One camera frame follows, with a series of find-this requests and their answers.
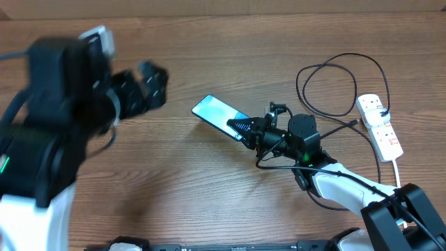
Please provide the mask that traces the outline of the blue Galaxy smartphone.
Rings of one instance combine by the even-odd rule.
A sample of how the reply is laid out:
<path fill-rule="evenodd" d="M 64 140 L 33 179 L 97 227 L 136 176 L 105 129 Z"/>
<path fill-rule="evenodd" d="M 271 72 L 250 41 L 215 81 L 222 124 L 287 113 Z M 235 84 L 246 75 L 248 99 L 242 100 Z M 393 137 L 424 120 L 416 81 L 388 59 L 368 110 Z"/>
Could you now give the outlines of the blue Galaxy smartphone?
<path fill-rule="evenodd" d="M 207 95 L 199 101 L 192 108 L 192 113 L 236 141 L 240 141 L 242 137 L 227 125 L 227 121 L 229 119 L 249 118 L 246 114 L 243 114 L 212 95 Z"/>

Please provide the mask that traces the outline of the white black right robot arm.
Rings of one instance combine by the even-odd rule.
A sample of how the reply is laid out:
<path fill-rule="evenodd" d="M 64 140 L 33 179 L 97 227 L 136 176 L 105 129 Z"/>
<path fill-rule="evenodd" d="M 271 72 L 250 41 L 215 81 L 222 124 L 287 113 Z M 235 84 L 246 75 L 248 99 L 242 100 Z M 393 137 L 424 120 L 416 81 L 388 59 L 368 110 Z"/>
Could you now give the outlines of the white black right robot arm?
<path fill-rule="evenodd" d="M 302 190 L 335 201 L 360 216 L 365 229 L 352 228 L 332 240 L 333 250 L 444 250 L 445 224 L 426 194 L 409 183 L 401 188 L 354 174 L 321 148 L 312 115 L 296 114 L 287 130 L 273 117 L 230 119 L 227 124 L 262 160 L 272 153 L 295 161 L 289 169 Z"/>

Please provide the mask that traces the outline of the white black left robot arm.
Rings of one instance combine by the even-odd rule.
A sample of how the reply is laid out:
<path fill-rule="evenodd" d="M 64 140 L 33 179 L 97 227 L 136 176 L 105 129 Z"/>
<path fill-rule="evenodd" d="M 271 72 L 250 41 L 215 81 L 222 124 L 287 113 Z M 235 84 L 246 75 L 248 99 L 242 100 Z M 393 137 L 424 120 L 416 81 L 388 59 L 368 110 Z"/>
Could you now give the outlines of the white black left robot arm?
<path fill-rule="evenodd" d="M 29 85 L 1 117 L 1 249 L 67 250 L 77 172 L 92 137 L 167 100 L 168 72 L 113 73 L 99 38 L 44 37 L 26 52 Z"/>

